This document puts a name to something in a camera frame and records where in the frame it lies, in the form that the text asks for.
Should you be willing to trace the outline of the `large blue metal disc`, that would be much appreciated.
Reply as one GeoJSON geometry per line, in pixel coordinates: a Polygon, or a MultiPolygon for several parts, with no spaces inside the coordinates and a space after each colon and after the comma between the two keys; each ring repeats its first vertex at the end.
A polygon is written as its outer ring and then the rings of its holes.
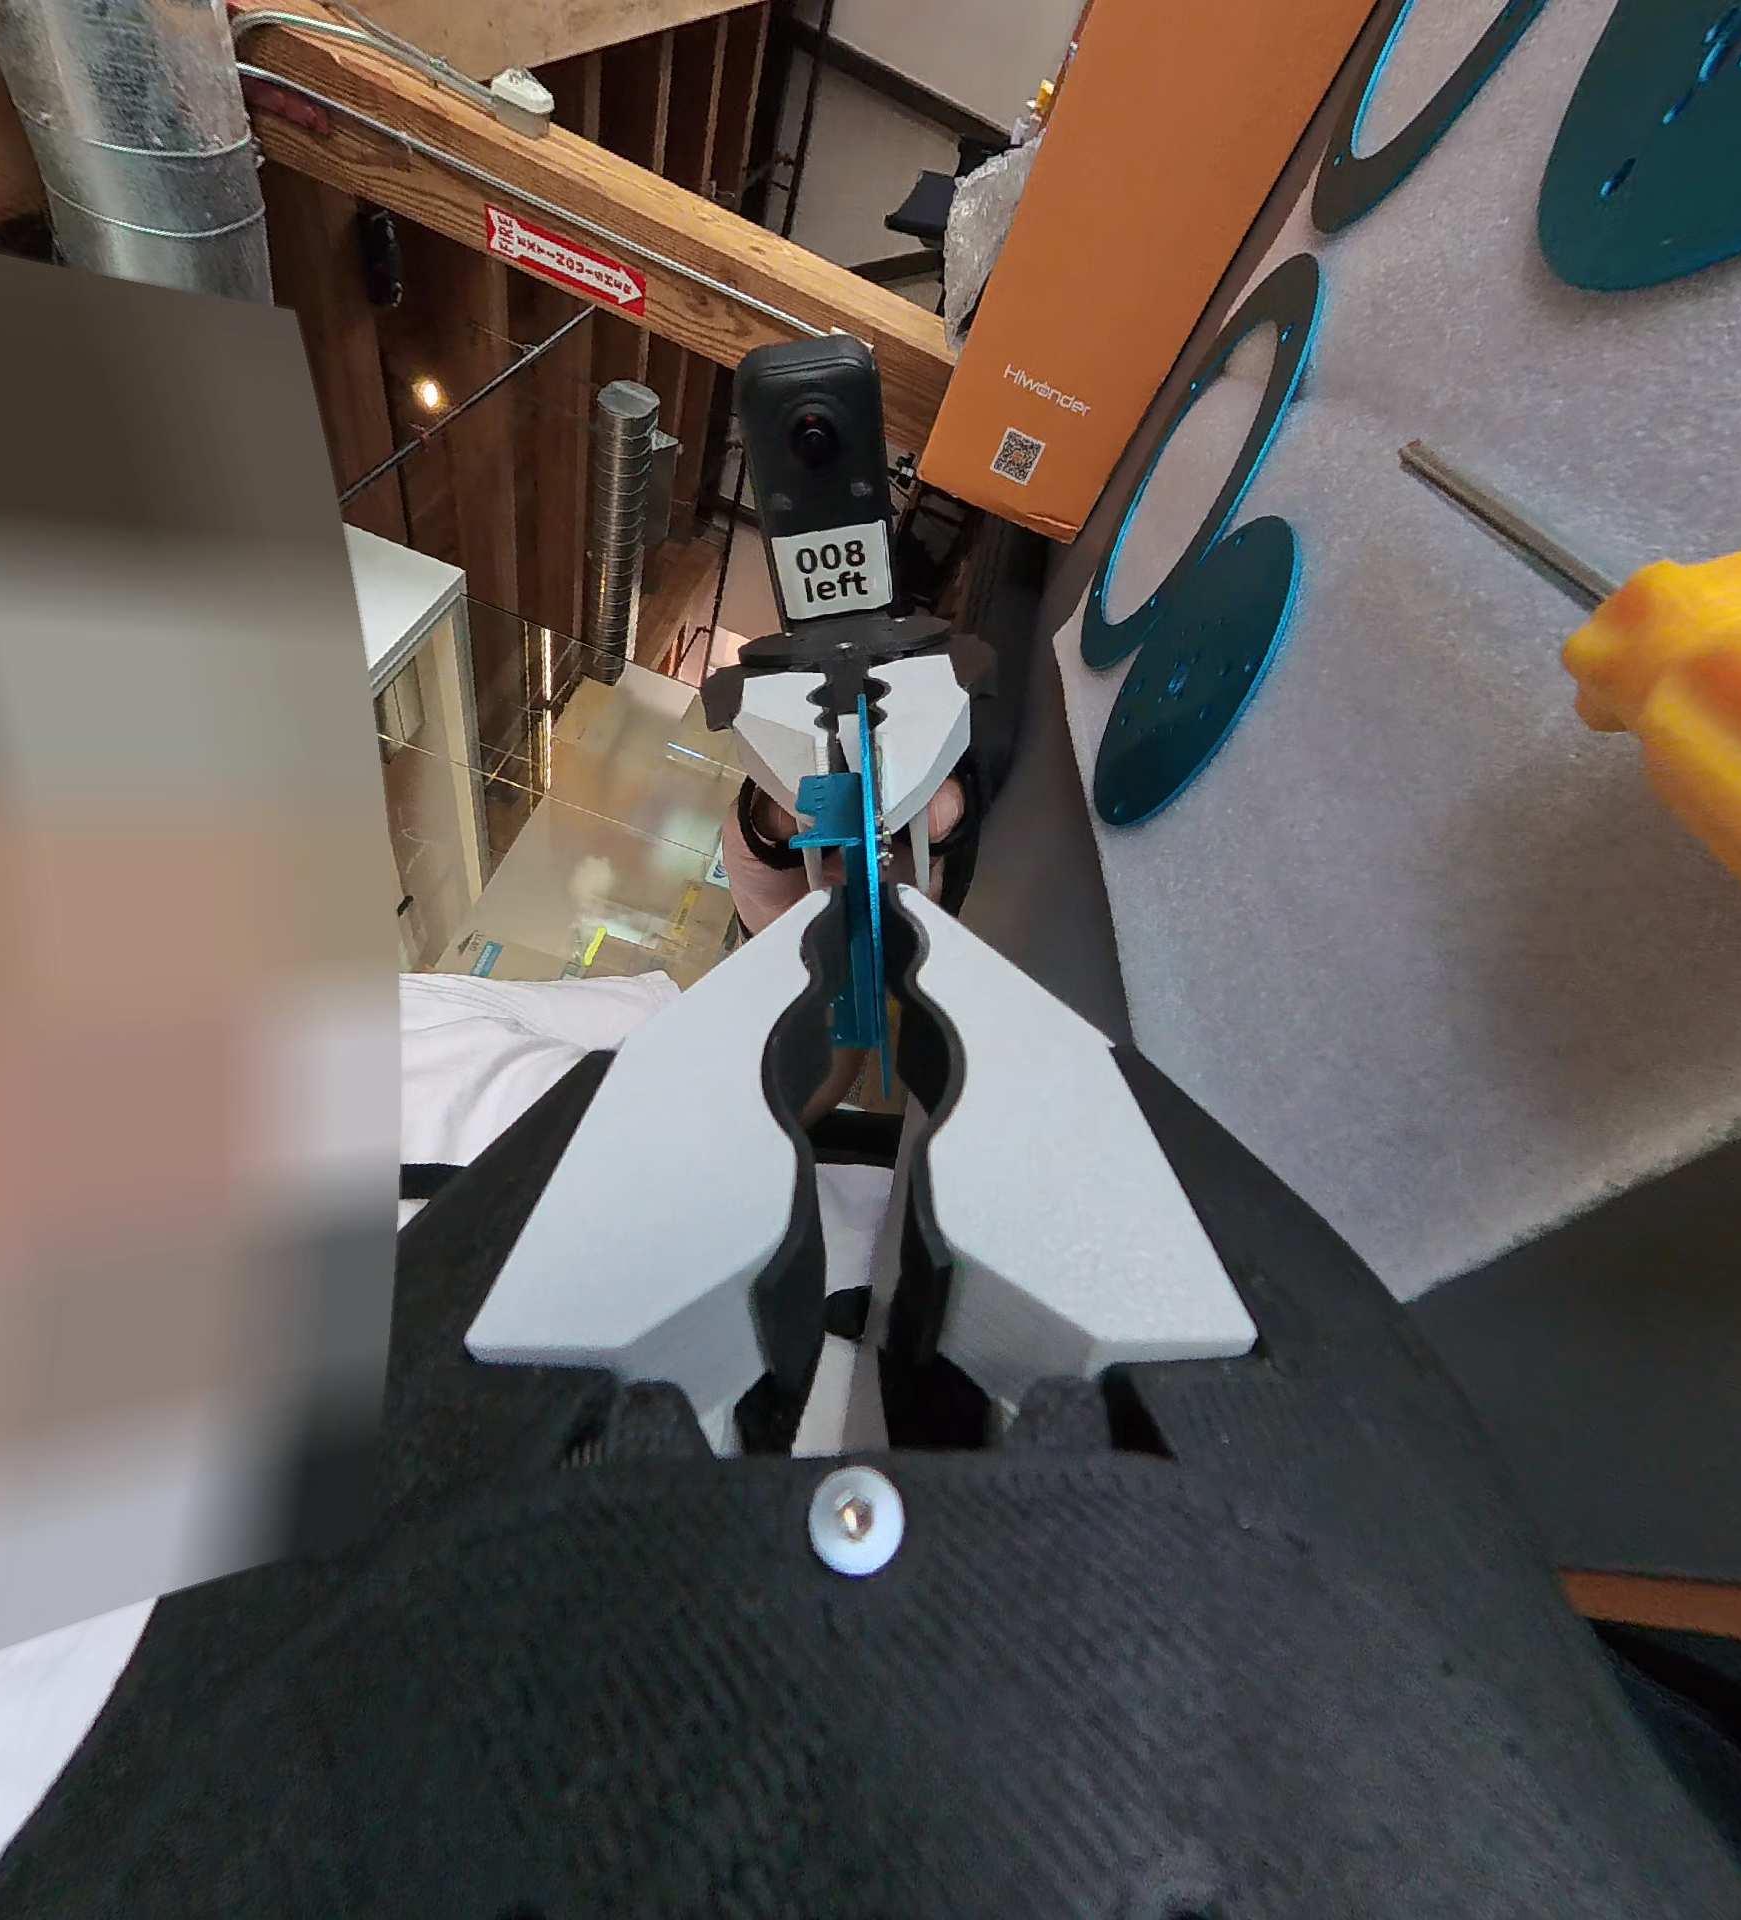
{"type": "Polygon", "coordinates": [[[1741,255],[1741,0],[1622,0],[1561,113],[1538,251],[1637,293],[1741,255]]]}

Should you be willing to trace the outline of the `white cabinet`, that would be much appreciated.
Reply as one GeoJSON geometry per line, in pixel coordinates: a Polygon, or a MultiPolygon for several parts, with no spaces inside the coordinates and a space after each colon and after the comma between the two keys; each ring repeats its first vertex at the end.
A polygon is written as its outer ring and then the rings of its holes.
{"type": "Polygon", "coordinates": [[[403,970],[467,970],[490,882],[467,579],[346,527],[371,686],[403,970]]]}

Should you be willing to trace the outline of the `yellow handled screwdriver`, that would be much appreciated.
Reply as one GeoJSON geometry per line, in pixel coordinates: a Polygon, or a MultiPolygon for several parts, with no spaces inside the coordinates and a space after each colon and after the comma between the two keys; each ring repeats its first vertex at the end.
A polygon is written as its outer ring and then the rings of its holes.
{"type": "Polygon", "coordinates": [[[1428,443],[1400,466],[1586,610],[1561,646],[1577,723],[1633,733],[1654,794],[1741,882],[1741,550],[1616,580],[1428,443]]]}

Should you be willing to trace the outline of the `orange cardboard box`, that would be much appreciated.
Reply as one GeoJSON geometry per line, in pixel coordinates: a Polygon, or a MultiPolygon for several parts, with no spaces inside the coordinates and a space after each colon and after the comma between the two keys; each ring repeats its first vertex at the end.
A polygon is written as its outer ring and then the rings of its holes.
{"type": "Polygon", "coordinates": [[[1346,64],[1367,0],[1081,16],[918,477],[1072,541],[1346,64]]]}

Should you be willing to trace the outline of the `large silver ventilation duct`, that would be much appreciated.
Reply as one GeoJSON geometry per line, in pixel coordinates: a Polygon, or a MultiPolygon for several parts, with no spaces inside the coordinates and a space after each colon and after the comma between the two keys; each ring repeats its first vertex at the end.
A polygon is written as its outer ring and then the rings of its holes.
{"type": "Polygon", "coordinates": [[[0,0],[0,77],[66,267],[269,304],[223,0],[0,0]]]}

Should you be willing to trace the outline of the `bubble wrap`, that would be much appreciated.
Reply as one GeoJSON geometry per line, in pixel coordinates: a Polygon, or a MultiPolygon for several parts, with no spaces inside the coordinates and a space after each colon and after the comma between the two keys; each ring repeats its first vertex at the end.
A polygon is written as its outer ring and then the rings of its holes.
{"type": "Polygon", "coordinates": [[[945,217],[945,341],[962,356],[984,282],[1003,258],[1006,232],[1027,186],[1027,171],[1040,154],[1040,135],[978,161],[953,181],[945,217]]]}

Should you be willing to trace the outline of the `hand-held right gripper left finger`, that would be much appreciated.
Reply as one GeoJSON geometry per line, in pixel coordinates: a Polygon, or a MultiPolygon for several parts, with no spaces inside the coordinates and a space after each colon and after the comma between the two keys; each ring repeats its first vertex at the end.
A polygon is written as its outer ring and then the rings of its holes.
{"type": "Polygon", "coordinates": [[[803,1108],[826,1072],[813,892],[620,1040],[467,1357],[670,1382],[711,1451],[785,1448],[824,1352],[803,1108]]]}

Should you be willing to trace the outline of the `red fire sign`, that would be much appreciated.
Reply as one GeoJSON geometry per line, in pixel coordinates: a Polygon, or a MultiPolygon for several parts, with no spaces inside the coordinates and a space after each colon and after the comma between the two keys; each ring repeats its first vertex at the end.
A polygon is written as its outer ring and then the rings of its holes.
{"type": "Polygon", "coordinates": [[[649,310],[649,280],[634,267],[502,206],[487,206],[487,255],[615,314],[649,310]]]}

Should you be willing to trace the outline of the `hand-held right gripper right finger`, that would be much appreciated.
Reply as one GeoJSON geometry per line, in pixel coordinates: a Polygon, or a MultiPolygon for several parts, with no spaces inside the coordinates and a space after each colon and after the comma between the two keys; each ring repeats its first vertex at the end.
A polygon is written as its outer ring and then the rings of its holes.
{"type": "Polygon", "coordinates": [[[962,1451],[1040,1382],[1252,1357],[1117,1040],[912,886],[885,929],[923,1111],[874,1346],[888,1445],[962,1451]]]}

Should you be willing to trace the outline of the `white foam sheet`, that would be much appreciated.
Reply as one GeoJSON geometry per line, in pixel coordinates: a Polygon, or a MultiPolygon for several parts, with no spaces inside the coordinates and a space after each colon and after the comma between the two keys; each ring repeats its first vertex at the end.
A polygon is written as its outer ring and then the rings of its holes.
{"type": "Polygon", "coordinates": [[[1210,767],[1097,839],[1135,1048],[1413,1300],[1741,1134],[1741,886],[1576,714],[1561,591],[1400,466],[1428,443],[1606,568],[1741,550],[1741,258],[1586,293],[1538,184],[1616,6],[1545,6],[1322,267],[1228,524],[1295,527],[1210,767]]]}

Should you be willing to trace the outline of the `wooden ceiling beam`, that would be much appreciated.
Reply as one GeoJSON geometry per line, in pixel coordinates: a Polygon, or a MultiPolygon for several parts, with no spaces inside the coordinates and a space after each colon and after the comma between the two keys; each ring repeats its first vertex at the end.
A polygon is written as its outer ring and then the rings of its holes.
{"type": "Polygon", "coordinates": [[[248,81],[326,118],[312,133],[256,111],[263,148],[287,171],[470,255],[490,255],[490,210],[580,239],[642,282],[623,317],[722,367],[849,332],[880,361],[888,443],[923,449],[953,374],[923,304],[564,126],[523,135],[326,7],[232,7],[232,42],[248,81]]]}

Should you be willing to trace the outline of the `small blue metal disc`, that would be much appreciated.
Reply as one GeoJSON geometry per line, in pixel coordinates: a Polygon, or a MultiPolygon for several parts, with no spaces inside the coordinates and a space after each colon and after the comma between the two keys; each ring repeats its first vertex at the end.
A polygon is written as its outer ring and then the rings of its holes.
{"type": "Polygon", "coordinates": [[[1097,824],[1135,827],[1205,768],[1283,653],[1295,586],[1287,517],[1254,517],[1170,563],[1128,615],[1131,639],[1109,639],[1128,672],[1097,733],[1097,824]]]}

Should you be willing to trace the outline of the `blue perforated mounting disc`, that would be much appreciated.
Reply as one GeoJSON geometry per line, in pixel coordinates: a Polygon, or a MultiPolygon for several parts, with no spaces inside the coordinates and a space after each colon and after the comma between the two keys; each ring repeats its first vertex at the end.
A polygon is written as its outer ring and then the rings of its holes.
{"type": "Polygon", "coordinates": [[[880,1056],[880,1093],[890,1093],[890,1027],[885,970],[885,798],[874,774],[874,704],[870,684],[856,684],[854,715],[835,700],[835,715],[854,728],[854,774],[866,787],[866,850],[835,850],[843,869],[849,982],[835,994],[835,1040],[880,1056]]]}

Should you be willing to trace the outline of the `narrow silver ventilation duct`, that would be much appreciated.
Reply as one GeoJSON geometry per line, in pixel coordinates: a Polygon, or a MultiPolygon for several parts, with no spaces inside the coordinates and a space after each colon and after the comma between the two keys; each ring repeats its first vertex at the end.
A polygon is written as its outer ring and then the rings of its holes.
{"type": "Polygon", "coordinates": [[[615,686],[637,625],[642,518],[657,474],[662,397],[637,382],[606,382],[590,421],[586,497],[586,679],[615,686]]]}

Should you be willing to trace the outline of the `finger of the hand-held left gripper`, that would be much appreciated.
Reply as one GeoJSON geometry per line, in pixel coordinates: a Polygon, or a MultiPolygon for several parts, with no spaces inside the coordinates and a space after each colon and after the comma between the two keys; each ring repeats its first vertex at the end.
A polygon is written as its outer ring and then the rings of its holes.
{"type": "Polygon", "coordinates": [[[885,658],[870,684],[880,837],[933,900],[959,900],[973,857],[969,690],[948,655],[885,658]]]}
{"type": "Polygon", "coordinates": [[[803,777],[854,774],[854,747],[843,743],[854,727],[829,709],[829,679],[824,668],[731,672],[731,728],[747,777],[797,824],[813,824],[801,809],[803,777]]]}

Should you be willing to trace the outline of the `person's left hand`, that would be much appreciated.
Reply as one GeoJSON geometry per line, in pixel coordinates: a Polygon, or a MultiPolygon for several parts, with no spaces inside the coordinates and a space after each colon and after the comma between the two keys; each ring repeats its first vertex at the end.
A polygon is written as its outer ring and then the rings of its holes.
{"type": "Polygon", "coordinates": [[[829,882],[826,867],[807,867],[813,850],[793,844],[797,830],[797,812],[757,787],[757,777],[742,777],[726,809],[722,851],[731,906],[747,941],[829,882]]]}

